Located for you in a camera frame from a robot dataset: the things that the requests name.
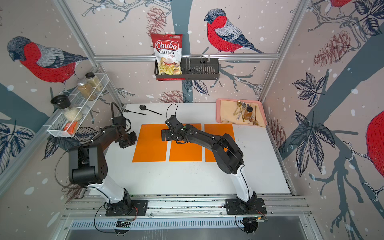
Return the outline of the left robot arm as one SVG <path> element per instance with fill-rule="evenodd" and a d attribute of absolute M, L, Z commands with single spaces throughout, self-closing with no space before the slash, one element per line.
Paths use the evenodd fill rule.
<path fill-rule="evenodd" d="M 135 132 L 127 132 L 123 125 L 104 127 L 90 143 L 69 150 L 69 180 L 71 184 L 98 191 L 106 200 L 107 209 L 120 216 L 132 212 L 132 203 L 126 189 L 108 175 L 104 151 L 116 142 L 124 149 L 137 142 Z"/>

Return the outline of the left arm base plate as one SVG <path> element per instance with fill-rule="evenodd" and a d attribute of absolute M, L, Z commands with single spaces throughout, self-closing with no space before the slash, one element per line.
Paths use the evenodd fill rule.
<path fill-rule="evenodd" d="M 107 217 L 141 217 L 146 215 L 148 200 L 131 200 L 127 204 L 123 201 L 114 204 L 107 204 Z"/>

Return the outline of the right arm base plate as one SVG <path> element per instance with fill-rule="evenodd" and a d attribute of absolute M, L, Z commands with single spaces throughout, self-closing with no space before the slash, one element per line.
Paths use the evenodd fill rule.
<path fill-rule="evenodd" d="M 225 208 L 227 215 L 266 215 L 266 205 L 263 199 L 256 199 L 247 204 L 240 199 L 226 199 Z"/>

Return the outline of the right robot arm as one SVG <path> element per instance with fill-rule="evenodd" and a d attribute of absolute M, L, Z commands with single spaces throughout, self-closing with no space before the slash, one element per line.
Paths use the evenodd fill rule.
<path fill-rule="evenodd" d="M 175 115 L 169 117 L 162 130 L 162 141 L 174 141 L 177 144 L 192 143 L 199 145 L 214 155 L 218 167 L 230 175 L 236 189 L 239 207 L 250 210 L 257 201 L 256 192 L 247 183 L 245 174 L 244 154 L 229 134 L 212 135 L 198 130 L 196 127 L 178 121 Z"/>

